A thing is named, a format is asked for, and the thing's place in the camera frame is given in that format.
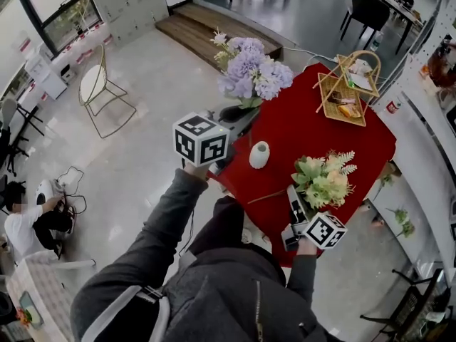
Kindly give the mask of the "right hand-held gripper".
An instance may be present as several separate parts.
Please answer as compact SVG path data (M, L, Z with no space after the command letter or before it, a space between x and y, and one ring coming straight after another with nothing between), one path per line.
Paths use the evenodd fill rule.
M281 232L285 250L297 250L300 238L307 238L321 250L332 249L348 231L330 212L311 209L293 185L286 189L291 207L291 221Z

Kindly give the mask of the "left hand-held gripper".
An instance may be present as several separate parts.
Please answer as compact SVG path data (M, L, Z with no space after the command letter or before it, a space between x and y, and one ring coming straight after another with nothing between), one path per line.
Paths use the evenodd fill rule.
M252 116L258 112L258 108L233 105L220 111L219 120L190 113L175 122L173 147L181 159L181 166L188 163L195 167L207 165L211 173L221 173L234 159L234 142L251 130L256 120Z

